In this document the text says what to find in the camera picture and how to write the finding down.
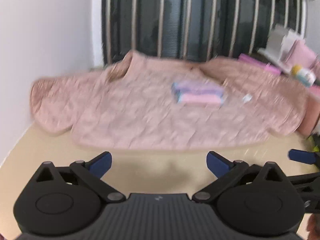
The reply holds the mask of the person's right hand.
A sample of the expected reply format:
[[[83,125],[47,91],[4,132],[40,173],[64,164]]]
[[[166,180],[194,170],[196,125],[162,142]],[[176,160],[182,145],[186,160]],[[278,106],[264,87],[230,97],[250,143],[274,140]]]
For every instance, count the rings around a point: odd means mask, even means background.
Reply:
[[[318,218],[312,214],[308,220],[306,230],[308,232],[307,240],[319,240],[319,228],[317,227]]]

